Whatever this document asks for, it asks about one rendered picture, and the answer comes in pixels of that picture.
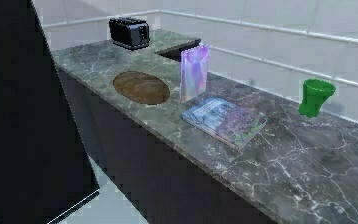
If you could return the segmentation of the green cup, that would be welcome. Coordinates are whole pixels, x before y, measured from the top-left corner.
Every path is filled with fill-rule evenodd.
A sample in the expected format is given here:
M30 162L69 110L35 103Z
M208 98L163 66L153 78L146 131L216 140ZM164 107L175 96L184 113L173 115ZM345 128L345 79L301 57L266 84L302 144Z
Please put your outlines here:
M317 117L322 105L336 91L329 82L319 79L307 79L303 82L303 99L299 105L299 114L308 118Z

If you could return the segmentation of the purple iridescent standing book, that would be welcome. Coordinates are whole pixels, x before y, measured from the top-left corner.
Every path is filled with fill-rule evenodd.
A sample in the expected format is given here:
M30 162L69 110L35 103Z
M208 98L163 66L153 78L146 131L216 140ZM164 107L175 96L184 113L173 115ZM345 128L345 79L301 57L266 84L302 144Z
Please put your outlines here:
M199 46L181 52L180 101L186 102L206 91L209 46Z

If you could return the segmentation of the dark sink basin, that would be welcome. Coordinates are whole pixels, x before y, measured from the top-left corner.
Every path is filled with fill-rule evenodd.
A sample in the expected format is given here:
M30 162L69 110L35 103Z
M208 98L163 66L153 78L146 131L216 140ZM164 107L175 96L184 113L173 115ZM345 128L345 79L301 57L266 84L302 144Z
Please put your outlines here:
M170 47L167 49L163 49L163 50L159 50L156 51L156 54L180 62L181 61L181 52L197 47L200 44L201 40L200 39L196 39L196 40L192 40L190 42L184 43L184 44L180 44L174 47Z

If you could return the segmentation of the marble top kitchen counter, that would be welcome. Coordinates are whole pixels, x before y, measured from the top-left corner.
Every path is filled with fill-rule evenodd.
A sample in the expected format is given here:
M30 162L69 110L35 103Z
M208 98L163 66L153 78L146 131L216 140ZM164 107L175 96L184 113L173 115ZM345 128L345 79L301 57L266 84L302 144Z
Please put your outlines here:
M279 223L358 224L358 124L326 112L308 119L292 101L209 74L205 98L223 98L267 119L243 149L233 149L181 118L199 101L181 102L180 64L160 53L191 41L156 30L141 50L104 40L52 56L64 72ZM125 71L160 78L170 99L148 106L120 95L112 82Z

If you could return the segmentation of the brown bread loaf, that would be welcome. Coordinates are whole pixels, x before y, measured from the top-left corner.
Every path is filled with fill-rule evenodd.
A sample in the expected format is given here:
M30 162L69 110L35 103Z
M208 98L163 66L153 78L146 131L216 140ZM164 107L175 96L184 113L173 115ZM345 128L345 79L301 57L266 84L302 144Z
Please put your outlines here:
M119 94L140 104L158 105L170 98L168 86L156 76L144 72L122 72L114 78L113 86Z

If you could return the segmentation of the black toaster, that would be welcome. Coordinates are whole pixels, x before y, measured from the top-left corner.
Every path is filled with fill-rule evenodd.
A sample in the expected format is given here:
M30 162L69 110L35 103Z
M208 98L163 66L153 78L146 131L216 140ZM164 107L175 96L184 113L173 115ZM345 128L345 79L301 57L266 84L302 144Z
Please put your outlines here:
M149 46L149 25L145 20L117 17L109 20L111 39L117 46L137 50Z

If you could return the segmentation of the blue purple flat book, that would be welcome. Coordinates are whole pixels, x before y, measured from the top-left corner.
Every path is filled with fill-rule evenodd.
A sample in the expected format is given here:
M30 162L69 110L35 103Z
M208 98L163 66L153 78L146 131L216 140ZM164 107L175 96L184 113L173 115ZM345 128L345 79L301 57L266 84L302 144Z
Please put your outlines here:
M210 97L188 109L182 119L240 151L266 125L267 119L224 99Z

